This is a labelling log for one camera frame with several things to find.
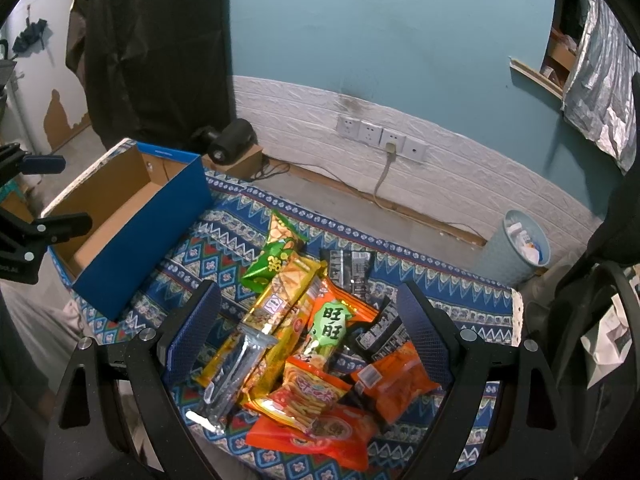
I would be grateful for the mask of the orange black-top snack bag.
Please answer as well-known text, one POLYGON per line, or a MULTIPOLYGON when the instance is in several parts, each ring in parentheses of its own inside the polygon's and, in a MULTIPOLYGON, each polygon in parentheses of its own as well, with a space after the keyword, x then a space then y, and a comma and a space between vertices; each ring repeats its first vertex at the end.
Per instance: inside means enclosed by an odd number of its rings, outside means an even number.
POLYGON ((440 387, 431 380, 412 342, 350 374, 358 396, 363 396, 383 422, 400 419, 418 396, 440 387))

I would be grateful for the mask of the silver foil snack pack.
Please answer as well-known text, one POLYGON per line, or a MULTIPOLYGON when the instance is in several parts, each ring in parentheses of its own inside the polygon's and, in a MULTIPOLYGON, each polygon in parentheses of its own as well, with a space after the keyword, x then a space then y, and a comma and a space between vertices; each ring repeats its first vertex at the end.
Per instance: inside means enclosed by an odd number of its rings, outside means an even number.
POLYGON ((239 336, 205 388, 201 403, 186 412, 190 422, 212 434, 223 434, 242 385, 277 338, 241 324, 239 336))

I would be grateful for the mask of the black snack bag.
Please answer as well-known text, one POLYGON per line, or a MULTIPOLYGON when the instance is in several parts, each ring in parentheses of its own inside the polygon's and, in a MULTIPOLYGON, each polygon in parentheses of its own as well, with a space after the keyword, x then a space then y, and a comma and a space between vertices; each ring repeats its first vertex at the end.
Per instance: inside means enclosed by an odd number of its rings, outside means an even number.
POLYGON ((366 362, 372 363, 389 356, 409 341, 396 304, 385 297, 378 315, 371 324, 355 323, 348 331, 346 346, 366 362))
POLYGON ((367 300, 368 279, 375 259, 370 250, 321 249, 329 280, 362 301, 367 300))

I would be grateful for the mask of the yellow cracker stick pack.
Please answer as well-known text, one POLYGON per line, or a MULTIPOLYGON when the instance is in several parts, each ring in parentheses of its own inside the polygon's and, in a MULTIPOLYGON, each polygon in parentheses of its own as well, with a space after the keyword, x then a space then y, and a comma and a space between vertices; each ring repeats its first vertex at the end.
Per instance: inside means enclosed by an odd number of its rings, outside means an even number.
POLYGON ((286 359, 295 350, 300 336, 303 335, 320 287, 321 278, 315 276, 303 296, 285 315, 274 335, 278 340, 277 343, 262 357, 242 387, 240 396, 242 408, 251 410, 254 402, 268 396, 276 385, 284 370, 286 359))

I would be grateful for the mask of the orange green Wangwang bag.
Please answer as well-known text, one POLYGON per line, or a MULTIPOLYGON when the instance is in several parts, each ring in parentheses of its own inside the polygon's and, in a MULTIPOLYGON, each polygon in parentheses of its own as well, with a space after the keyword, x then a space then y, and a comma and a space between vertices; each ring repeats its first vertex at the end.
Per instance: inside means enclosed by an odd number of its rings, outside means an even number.
POLYGON ((307 336, 293 356, 318 370, 327 370, 349 327, 356 323, 371 324, 377 316, 375 307, 322 278, 312 303, 307 336))

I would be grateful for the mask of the red round-logo snack bag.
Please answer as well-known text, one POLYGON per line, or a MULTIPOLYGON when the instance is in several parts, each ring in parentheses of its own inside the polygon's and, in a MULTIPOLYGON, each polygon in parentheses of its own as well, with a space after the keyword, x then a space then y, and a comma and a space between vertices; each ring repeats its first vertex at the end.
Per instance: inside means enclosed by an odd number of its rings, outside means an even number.
POLYGON ((378 424, 368 412, 337 404, 319 417, 310 434, 262 415, 245 441, 264 450, 324 455, 344 468, 366 471, 369 467, 368 445, 379 433, 378 424))

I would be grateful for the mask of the orange striped chips bag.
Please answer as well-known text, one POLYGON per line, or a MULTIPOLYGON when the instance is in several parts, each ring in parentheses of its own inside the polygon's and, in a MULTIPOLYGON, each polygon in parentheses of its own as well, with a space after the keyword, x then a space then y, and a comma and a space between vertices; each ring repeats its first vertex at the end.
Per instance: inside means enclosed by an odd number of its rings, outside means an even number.
POLYGON ((282 384, 246 407, 303 434, 311 434, 320 416, 352 388, 347 382, 290 356, 284 364, 282 384))

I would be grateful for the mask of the yellow long chips pack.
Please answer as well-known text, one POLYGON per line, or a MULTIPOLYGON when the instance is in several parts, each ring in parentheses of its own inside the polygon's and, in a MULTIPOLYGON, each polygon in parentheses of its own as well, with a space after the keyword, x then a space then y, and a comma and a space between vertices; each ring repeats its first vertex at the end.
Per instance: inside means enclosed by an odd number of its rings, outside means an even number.
POLYGON ((325 261, 316 261, 293 252, 286 266, 272 279, 266 289, 255 300, 241 322, 210 359, 195 381, 206 387, 216 373, 226 354, 235 344, 236 332, 241 324, 256 328, 264 334, 273 335, 285 315, 306 292, 312 279, 326 267, 325 261))

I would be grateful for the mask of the green peanut snack bag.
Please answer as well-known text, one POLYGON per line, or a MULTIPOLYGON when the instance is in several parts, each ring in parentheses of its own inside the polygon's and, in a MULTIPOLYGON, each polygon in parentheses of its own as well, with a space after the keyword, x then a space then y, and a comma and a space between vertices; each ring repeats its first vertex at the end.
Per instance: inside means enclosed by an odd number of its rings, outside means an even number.
POLYGON ((255 294, 261 294, 286 266, 292 253, 302 248, 307 240, 290 220, 272 210, 265 244, 240 279, 241 285, 255 294))

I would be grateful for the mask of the patterned blue tablecloth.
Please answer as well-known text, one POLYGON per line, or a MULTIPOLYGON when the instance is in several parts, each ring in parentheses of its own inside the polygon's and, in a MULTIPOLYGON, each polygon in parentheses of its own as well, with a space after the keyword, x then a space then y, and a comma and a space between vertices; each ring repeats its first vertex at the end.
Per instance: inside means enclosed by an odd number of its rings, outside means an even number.
POLYGON ((51 254, 90 328, 58 389, 47 478, 218 479, 214 448, 275 479, 478 471, 498 382, 473 388, 437 468, 447 377, 407 324, 380 326, 422 298, 455 340, 512 352, 514 289, 128 139, 43 215, 72 228, 51 254), (355 327, 374 343, 353 344, 355 327))

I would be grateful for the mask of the light blue waste bin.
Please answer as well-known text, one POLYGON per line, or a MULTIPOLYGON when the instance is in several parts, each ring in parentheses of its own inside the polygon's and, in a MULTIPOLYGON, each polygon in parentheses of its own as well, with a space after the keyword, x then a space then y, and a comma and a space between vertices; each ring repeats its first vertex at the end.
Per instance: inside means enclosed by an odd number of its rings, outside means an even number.
POLYGON ((511 209, 480 251, 472 273, 515 288, 550 259, 549 241, 540 225, 525 212, 511 209))

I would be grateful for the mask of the blue cardboard box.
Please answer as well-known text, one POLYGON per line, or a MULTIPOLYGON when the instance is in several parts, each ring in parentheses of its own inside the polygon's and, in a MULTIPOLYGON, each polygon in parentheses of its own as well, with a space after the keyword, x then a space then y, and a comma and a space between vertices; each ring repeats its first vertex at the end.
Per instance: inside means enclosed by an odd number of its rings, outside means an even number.
POLYGON ((41 215, 89 215, 89 232, 52 246, 52 258, 73 292, 117 321, 212 201, 200 155, 125 139, 67 185, 41 215))

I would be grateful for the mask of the small wooden block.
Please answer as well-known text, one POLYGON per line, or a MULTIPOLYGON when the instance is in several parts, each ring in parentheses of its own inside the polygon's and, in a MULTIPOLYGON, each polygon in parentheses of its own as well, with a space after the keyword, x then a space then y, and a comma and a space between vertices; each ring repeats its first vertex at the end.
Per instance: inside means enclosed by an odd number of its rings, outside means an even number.
POLYGON ((264 155, 262 147, 252 144, 235 162, 232 164, 218 164, 210 159, 208 155, 202 156, 203 165, 214 171, 228 174, 232 178, 248 180, 257 174, 264 166, 264 155))

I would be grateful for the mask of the black hanging fabric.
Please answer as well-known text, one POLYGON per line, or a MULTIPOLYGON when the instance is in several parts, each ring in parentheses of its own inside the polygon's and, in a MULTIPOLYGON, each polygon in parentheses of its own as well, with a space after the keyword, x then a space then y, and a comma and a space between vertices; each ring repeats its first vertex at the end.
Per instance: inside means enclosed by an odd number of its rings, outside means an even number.
POLYGON ((227 0, 73 0, 65 63, 104 148, 229 125, 227 24, 227 0))

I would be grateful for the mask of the wooden window ledge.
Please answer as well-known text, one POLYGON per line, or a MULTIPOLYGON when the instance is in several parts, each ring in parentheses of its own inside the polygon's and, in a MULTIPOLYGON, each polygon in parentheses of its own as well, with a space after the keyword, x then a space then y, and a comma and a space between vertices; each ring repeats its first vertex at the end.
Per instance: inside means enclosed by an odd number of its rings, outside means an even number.
POLYGON ((537 72, 517 58, 509 58, 509 65, 511 70, 538 84, 539 87, 544 88, 544 90, 548 91, 552 96, 555 96, 559 100, 563 99, 563 89, 541 72, 537 72))

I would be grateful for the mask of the silver foil curtain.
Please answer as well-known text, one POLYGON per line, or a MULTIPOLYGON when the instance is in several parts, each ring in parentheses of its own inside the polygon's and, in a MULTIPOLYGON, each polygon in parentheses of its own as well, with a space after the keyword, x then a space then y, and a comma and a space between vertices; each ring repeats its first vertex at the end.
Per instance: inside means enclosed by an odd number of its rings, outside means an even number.
POLYGON ((584 0, 584 29, 562 99, 564 119, 626 174, 637 154, 631 79, 639 52, 604 0, 584 0))

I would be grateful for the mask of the white wall socket strip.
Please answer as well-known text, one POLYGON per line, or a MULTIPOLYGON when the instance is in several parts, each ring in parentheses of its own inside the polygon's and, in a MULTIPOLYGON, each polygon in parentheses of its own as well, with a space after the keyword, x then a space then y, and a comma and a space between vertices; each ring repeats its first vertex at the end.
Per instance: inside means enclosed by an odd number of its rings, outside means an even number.
POLYGON ((366 120, 340 115, 337 117, 336 132, 339 136, 382 151, 385 151, 389 145, 393 145, 395 153, 400 157, 413 162, 426 161, 427 147, 425 142, 366 120))

